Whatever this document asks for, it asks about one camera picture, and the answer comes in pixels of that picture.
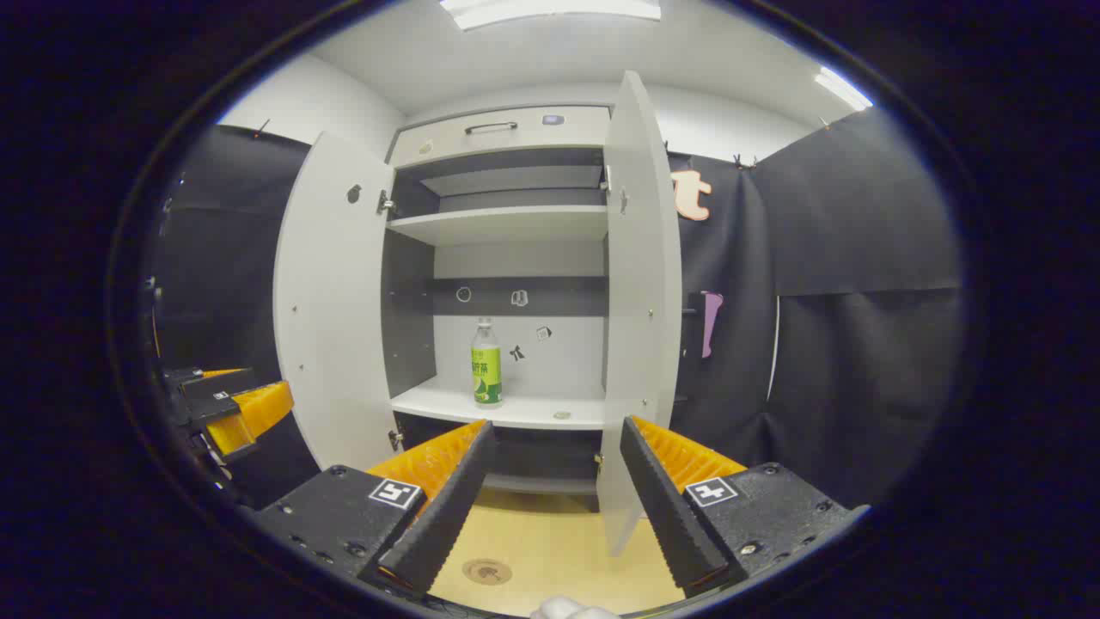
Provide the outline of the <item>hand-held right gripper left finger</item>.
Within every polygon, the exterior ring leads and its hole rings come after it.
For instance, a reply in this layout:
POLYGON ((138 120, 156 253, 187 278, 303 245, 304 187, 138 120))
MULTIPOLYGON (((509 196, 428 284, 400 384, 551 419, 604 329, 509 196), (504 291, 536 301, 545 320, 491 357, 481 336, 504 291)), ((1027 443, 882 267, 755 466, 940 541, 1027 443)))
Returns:
POLYGON ((366 471, 333 465, 250 518, 338 579, 420 597, 455 548, 496 450, 494 425, 476 420, 366 471))

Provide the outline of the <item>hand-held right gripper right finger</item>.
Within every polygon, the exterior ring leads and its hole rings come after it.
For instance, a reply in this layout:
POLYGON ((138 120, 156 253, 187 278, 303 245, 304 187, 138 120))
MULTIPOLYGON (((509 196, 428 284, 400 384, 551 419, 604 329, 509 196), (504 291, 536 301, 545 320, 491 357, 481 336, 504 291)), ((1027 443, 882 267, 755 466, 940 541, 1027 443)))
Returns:
POLYGON ((868 512, 782 463, 743 466, 638 416, 622 423, 620 453, 688 597, 765 579, 844 537, 868 512))

